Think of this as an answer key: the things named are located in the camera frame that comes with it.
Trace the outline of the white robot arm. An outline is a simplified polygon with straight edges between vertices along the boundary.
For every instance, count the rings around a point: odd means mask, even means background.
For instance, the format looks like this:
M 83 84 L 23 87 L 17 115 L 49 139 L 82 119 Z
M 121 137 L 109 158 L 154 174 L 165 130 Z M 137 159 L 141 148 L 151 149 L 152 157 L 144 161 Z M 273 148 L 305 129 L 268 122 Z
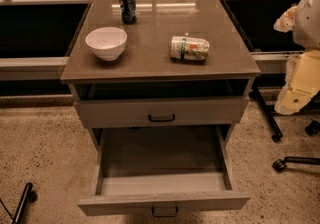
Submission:
M 282 115 L 299 112 L 320 92 L 320 0 L 301 0 L 275 22 L 279 32 L 293 32 L 293 41 L 304 48 L 286 63 L 285 85 L 275 111 Z

